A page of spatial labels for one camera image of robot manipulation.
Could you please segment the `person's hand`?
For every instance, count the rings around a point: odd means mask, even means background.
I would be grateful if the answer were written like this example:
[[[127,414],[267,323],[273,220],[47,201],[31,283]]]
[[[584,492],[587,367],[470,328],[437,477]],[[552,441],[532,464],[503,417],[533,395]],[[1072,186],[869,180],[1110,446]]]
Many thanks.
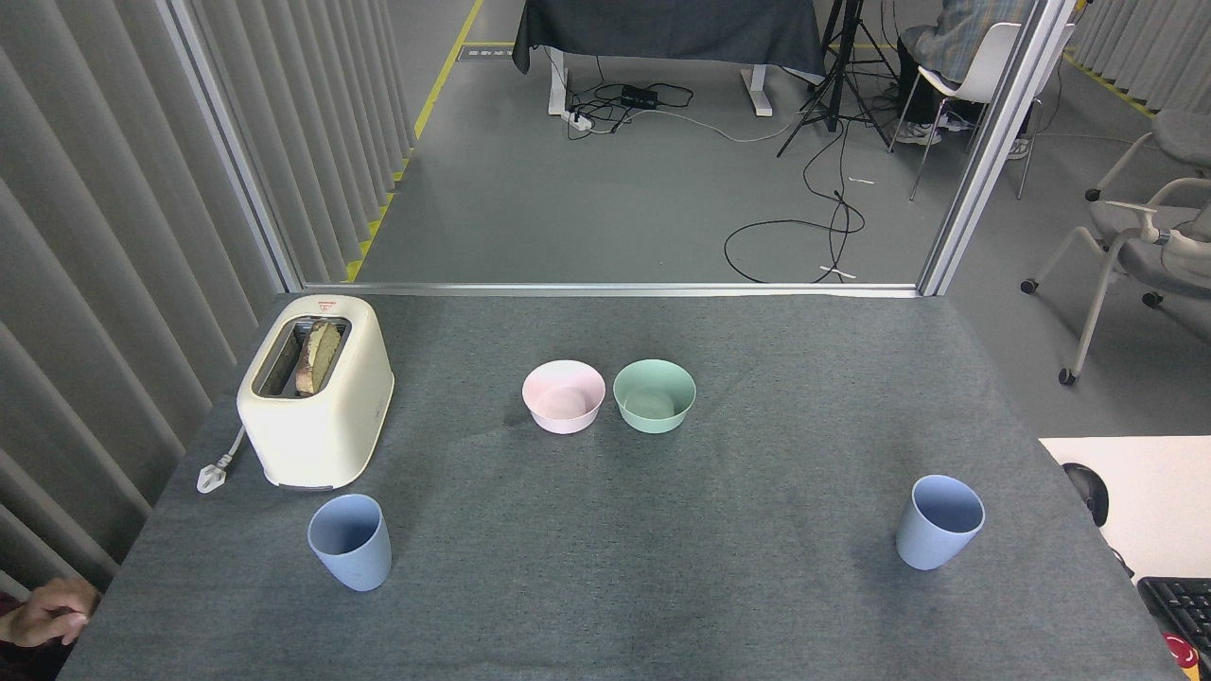
[[[85,579],[54,578],[36,586],[1,618],[1,639],[22,648],[73,645],[90,623],[102,593]]]

